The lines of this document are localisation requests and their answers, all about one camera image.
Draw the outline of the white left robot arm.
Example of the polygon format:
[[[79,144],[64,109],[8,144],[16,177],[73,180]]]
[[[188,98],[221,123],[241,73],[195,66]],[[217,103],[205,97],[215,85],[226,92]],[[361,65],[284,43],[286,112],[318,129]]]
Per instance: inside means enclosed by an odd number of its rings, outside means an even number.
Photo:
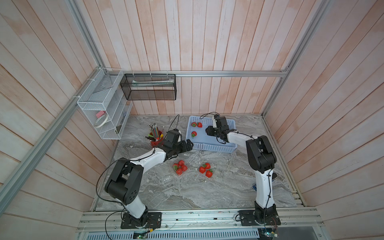
[[[117,160],[105,184],[105,192],[123,204],[131,217],[142,218],[148,211],[138,196],[143,174],[178,154],[191,151],[193,146],[191,140],[182,140],[179,130],[168,131],[162,145],[137,158]]]

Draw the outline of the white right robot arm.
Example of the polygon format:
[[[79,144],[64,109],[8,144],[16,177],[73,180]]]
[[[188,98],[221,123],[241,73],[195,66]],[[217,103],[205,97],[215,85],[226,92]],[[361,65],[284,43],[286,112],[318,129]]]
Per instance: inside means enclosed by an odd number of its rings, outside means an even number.
[[[212,117],[213,124],[206,128],[209,136],[244,147],[248,162],[255,171],[257,195],[255,200],[254,223],[259,225],[281,224],[273,197],[273,173],[277,158],[267,136],[252,136],[230,129],[227,119],[218,114]]]

